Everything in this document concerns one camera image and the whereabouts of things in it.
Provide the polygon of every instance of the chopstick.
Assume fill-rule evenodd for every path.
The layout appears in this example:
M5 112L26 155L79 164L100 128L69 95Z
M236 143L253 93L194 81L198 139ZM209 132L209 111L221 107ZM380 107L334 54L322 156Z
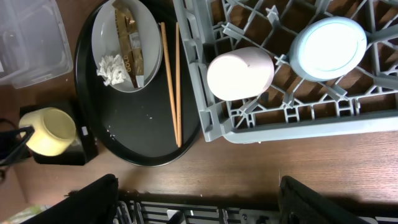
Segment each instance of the chopstick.
M182 145L181 130L181 76L180 76L180 34L178 22L175 23L175 88L177 94L177 145Z
M173 83L172 83L172 72L170 70L169 50L167 48L166 26L165 26L164 22L160 23L160 28L162 30L163 53L164 53L164 61L166 63L167 85L169 86L170 106L172 108L175 142L178 145L177 121L175 119L175 103L174 103L174 91L173 91Z

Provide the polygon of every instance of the crumpled napkin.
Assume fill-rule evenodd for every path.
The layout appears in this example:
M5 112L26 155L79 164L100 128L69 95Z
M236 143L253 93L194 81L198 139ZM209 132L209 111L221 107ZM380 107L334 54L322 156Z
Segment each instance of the crumpled napkin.
M97 70L97 75L105 77L104 85L109 84L115 85L124 82L124 80L129 78L129 74L124 66L123 58L121 55L113 57L104 56L99 63L99 70Z

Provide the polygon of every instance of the brown tabletop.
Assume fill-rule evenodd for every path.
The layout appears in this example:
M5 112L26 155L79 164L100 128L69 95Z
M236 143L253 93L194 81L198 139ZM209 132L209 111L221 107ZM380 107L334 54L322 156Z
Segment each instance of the brown tabletop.
M102 0L57 0L72 55L88 14ZM5 90L0 98L6 117L17 119L20 106L62 100L75 95L73 73L21 90ZM239 197L276 202L279 178L291 175L331 198L359 202L398 201L398 132L354 134L311 139L232 144L203 136L177 161L162 167L137 167L99 145L100 154L87 165L39 165L28 159L15 166L28 202L55 204L102 175L112 173L126 190L154 194Z

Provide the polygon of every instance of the yellow cup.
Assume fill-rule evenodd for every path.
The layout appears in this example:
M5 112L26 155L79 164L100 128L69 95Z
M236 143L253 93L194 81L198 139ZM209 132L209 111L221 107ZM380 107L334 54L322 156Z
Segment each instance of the yellow cup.
M34 134L27 146L44 156L63 153L76 138L76 126L72 118L60 109L44 108L25 114L19 127L33 126Z

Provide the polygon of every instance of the chopstick wrapper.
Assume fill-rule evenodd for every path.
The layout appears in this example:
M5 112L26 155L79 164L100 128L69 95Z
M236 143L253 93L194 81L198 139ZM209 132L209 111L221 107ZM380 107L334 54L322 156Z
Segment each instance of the chopstick wrapper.
M144 87L144 59L137 23L130 10L120 0L115 0L112 5L115 8L116 27L124 65L134 87Z

